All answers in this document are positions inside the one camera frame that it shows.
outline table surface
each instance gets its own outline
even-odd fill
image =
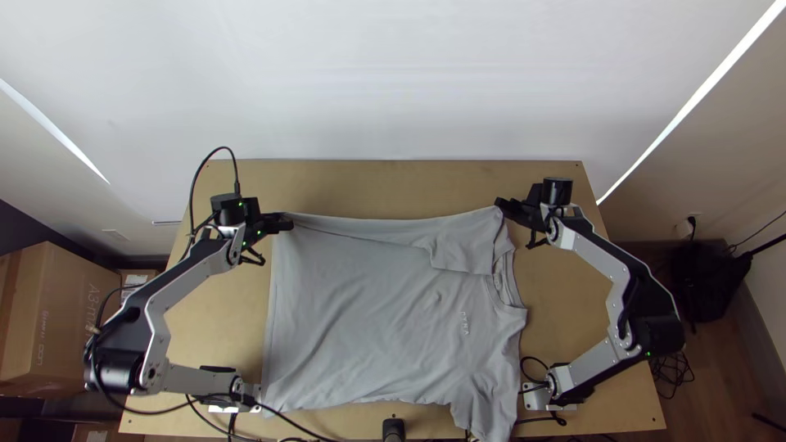
[[[373,219],[420,219],[487,207],[497,196],[523,199],[544,177],[573,178],[573,202],[600,235],[606,235],[581,162],[575,161],[288,161],[242,160],[238,169],[245,196],[257,196],[263,212],[292,211]],[[216,160],[202,171],[194,192],[197,222],[210,213],[210,196],[231,192],[232,166]],[[180,225],[169,266],[186,245],[187,215]],[[605,333],[609,281],[576,255],[552,247],[527,250],[529,231],[508,223],[519,249],[514,258],[522,301],[530,309],[521,353],[547,364],[571,361]],[[256,249],[270,259],[270,238]],[[166,314],[172,333],[168,356],[190,367],[235,367],[247,382],[258,382],[268,314],[270,266],[242,265],[211,277]],[[162,393],[129,398],[130,407],[153,410],[182,403]],[[519,417],[545,413],[524,411]],[[206,408],[200,406],[203,414]],[[458,439],[448,407],[401,402],[347,404],[287,415],[333,439],[379,439],[382,420],[406,421],[411,439]],[[560,413],[568,425],[533,422],[514,428],[519,436],[616,433],[666,427],[648,365],[640,363],[605,381],[578,411]],[[209,419],[226,428],[228,415]],[[160,416],[124,413],[120,430],[149,435],[221,436],[188,407]],[[281,439],[305,436],[276,417],[242,414],[240,435]]]

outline black cable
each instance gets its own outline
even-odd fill
[[[194,412],[194,413],[195,413],[195,414],[196,414],[196,415],[197,415],[197,416],[198,416],[198,417],[199,417],[199,418],[200,418],[200,419],[201,419],[201,420],[202,420],[204,423],[206,423],[207,425],[211,426],[211,427],[212,427],[214,430],[218,431],[219,433],[222,433],[223,435],[226,435],[226,436],[227,436],[227,438],[228,438],[228,440],[230,440],[230,441],[231,441],[232,439],[236,439],[236,440],[243,440],[243,441],[245,441],[245,442],[260,442],[260,440],[259,440],[259,439],[252,439],[252,438],[250,438],[250,437],[245,437],[245,436],[241,436],[241,435],[236,435],[236,434],[230,433],[229,431],[226,431],[224,428],[221,428],[220,426],[217,426],[217,425],[215,425],[213,422],[211,422],[210,420],[208,420],[208,418],[207,418],[207,417],[204,417],[204,416],[202,415],[202,413],[199,413],[199,410],[197,410],[197,407],[194,407],[194,401],[192,401],[192,400],[191,400],[191,397],[190,397],[190,396],[188,396],[188,395],[186,395],[186,405],[187,405],[187,406],[189,406],[189,407],[191,407],[191,410],[193,410],[193,412]]]
[[[755,232],[754,232],[754,233],[753,233],[751,236],[749,236],[749,237],[747,237],[747,238],[743,239],[743,240],[742,240],[742,241],[740,241],[740,242],[737,242],[737,243],[735,243],[735,244],[732,244],[731,246],[728,246],[728,247],[726,247],[726,249],[730,251],[730,252],[729,252],[729,254],[732,254],[732,253],[734,253],[735,251],[737,251],[737,247],[739,247],[739,246],[741,246],[742,244],[744,244],[744,243],[748,242],[748,240],[749,240],[749,239],[751,239],[751,238],[753,238],[754,236],[756,236],[756,235],[758,235],[759,233],[761,233],[761,232],[762,232],[764,229],[768,228],[768,227],[769,227],[769,226],[770,226],[772,223],[774,223],[775,221],[777,221],[777,220],[781,219],[781,218],[782,218],[784,215],[786,215],[786,210],[784,210],[783,212],[781,212],[781,213],[780,213],[780,215],[778,215],[778,216],[774,217],[773,219],[771,219],[769,223],[765,224],[765,225],[764,225],[764,226],[762,226],[760,229],[756,230],[756,231],[755,231]]]
[[[526,424],[530,422],[542,422],[542,421],[555,421],[559,426],[566,426],[567,421],[560,416],[557,416],[557,412],[551,412],[551,416],[549,417],[531,417],[529,419],[517,419],[513,426]]]
[[[298,430],[303,431],[304,433],[306,433],[307,435],[309,435],[309,436],[311,436],[311,437],[313,437],[315,439],[323,440],[324,442],[340,442],[339,440],[330,439],[329,437],[325,437],[325,436],[320,435],[318,433],[314,433],[313,431],[309,430],[308,428],[305,428],[305,427],[301,426],[299,423],[291,420],[289,417],[284,416],[281,412],[279,412],[275,408],[270,408],[269,406],[267,406],[265,404],[262,404],[260,402],[256,402],[256,400],[254,401],[254,404],[262,407],[265,410],[268,410],[269,412],[271,412],[273,414],[275,414],[276,416],[281,418],[283,421],[285,421],[289,425],[294,426]]]
[[[188,222],[189,222],[189,225],[188,225],[189,229],[188,229],[188,231],[191,233],[191,238],[189,239],[188,246],[186,247],[186,250],[183,252],[183,256],[180,258],[180,260],[183,260],[183,258],[186,257],[186,255],[188,253],[188,250],[194,244],[194,204],[193,204],[193,202],[194,202],[194,187],[197,184],[197,178],[199,178],[199,173],[202,171],[202,168],[205,167],[205,164],[207,164],[207,161],[211,158],[211,156],[215,155],[215,153],[218,152],[218,151],[228,151],[229,155],[232,157],[232,167],[235,170],[235,188],[234,189],[235,189],[235,193],[237,193],[238,195],[240,194],[240,178],[237,175],[237,161],[235,160],[235,153],[232,151],[232,149],[230,149],[229,147],[226,147],[226,146],[216,147],[215,149],[210,151],[209,154],[207,154],[205,159],[202,160],[202,162],[199,164],[199,167],[196,168],[196,173],[194,174],[194,179],[191,181],[191,190],[188,192]]]
[[[533,377],[531,377],[529,374],[526,373],[526,370],[524,369],[524,362],[526,362],[526,361],[535,361],[535,362],[539,363],[541,366],[543,366],[543,368],[545,368],[546,371],[549,370],[549,366],[546,365],[545,362],[543,362],[540,359],[536,358],[535,356],[524,356],[518,362],[518,367],[522,370],[522,374],[524,375],[525,378],[527,378],[530,382],[533,382],[535,384],[540,384],[540,385],[546,385],[547,386],[549,384],[547,381],[538,381],[537,379],[534,379]]]
[[[217,394],[217,395],[210,395],[210,396],[228,396],[228,395],[224,393],[224,394]],[[250,396],[246,396],[246,398],[249,398],[249,399],[253,400],[254,405],[257,405],[257,406],[259,406],[259,407],[261,407],[261,408],[271,412],[272,414],[276,415],[276,417],[279,417],[280,419],[282,419],[283,421],[285,421],[289,425],[294,426],[296,429],[298,429],[300,431],[303,431],[304,433],[306,433],[307,435],[309,435],[309,436],[311,436],[311,437],[313,437],[315,439],[323,440],[324,442],[340,442],[339,440],[331,439],[329,437],[320,435],[319,433],[315,433],[315,432],[309,430],[308,428],[305,428],[301,424],[291,420],[289,417],[284,416],[284,414],[279,412],[277,409],[270,408],[269,406],[267,406],[265,404],[262,404],[261,402],[257,402],[255,399],[250,398]],[[224,431],[223,429],[220,429],[220,431],[222,433],[226,433],[226,431]]]
[[[658,395],[663,399],[673,399],[676,395],[677,388],[684,383],[693,382],[696,379],[696,375],[690,367],[688,358],[683,352],[650,359],[649,367],[655,382],[661,381],[673,387],[671,393],[668,394],[664,394],[660,389],[656,388]]]
[[[237,413],[232,413],[229,417],[229,425],[227,425],[227,442],[232,442],[232,436],[235,434],[235,421],[237,420]]]
[[[692,227],[690,229],[690,242],[693,242],[693,239],[696,237],[696,217],[691,215],[687,218],[687,220]]]
[[[106,307],[106,302],[109,301],[109,298],[111,298],[112,295],[114,295],[118,291],[122,291],[122,290],[125,290],[125,289],[139,288],[141,286],[144,286],[144,284],[135,284],[135,285],[132,285],[132,286],[117,287],[113,291],[110,291],[109,293],[107,293],[104,296],[104,299],[101,301],[101,304],[98,306],[98,311],[96,312],[96,322],[95,322],[95,324],[93,326],[97,330],[100,329],[100,327],[101,327],[101,318],[104,316],[104,308]]]
[[[518,394],[523,395],[525,393],[529,393],[530,391],[540,390],[540,389],[543,389],[543,388],[549,388],[549,384],[540,384],[540,385],[538,385],[536,387],[528,388],[526,390],[521,390],[521,391],[518,392]]]

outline t-shirt sleeve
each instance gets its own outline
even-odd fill
[[[494,262],[514,250],[497,207],[430,219],[349,219],[287,214],[296,228],[424,249],[431,266],[491,275]]]
[[[492,377],[471,375],[454,392],[450,414],[456,426],[481,442],[507,442],[517,418],[516,400],[516,386],[497,386]]]

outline wooden floor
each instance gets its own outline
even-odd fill
[[[626,249],[650,264],[662,268],[664,251],[650,248]],[[658,277],[669,286],[667,272]],[[674,399],[661,399],[668,428],[663,431],[610,435],[618,442],[703,442],[703,441],[753,441],[769,442],[786,440],[779,432],[751,417],[757,412],[769,416],[761,387],[749,366],[748,354],[739,336],[739,327],[732,315],[719,321],[699,324],[698,334],[687,332],[685,355],[696,376],[695,381],[683,384]],[[656,383],[664,393],[671,392],[669,385]],[[608,440],[599,435],[577,435],[579,440],[593,442]],[[188,438],[150,437],[153,442],[173,442]],[[567,437],[548,439],[552,442],[568,441]]]

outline white wall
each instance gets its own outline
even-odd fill
[[[768,213],[752,217],[748,226],[727,236],[728,242],[742,241],[767,221],[786,210],[786,207],[783,207],[786,205],[786,201],[780,200],[778,202],[780,207],[775,207],[777,204],[774,204]],[[786,216],[740,246],[736,255],[755,249],[785,232]],[[786,318],[786,271],[784,271],[786,268],[784,264],[786,264],[786,241],[754,255],[753,266],[751,272],[745,277],[745,284],[751,291],[759,313],[770,332],[772,342],[778,350],[778,355],[786,366],[786,320],[784,320]]]
[[[218,145],[243,158],[583,160],[600,195],[771,3],[8,2],[0,78],[106,175],[96,192],[148,222],[182,216]],[[25,201],[48,179],[21,175],[0,197]],[[92,214],[111,228],[109,215]]]
[[[600,209],[611,239],[674,240],[703,212],[699,238],[741,241],[786,210],[786,16],[781,15],[709,95]],[[773,224],[739,251],[786,232]],[[746,284],[786,365],[786,244],[753,260]]]

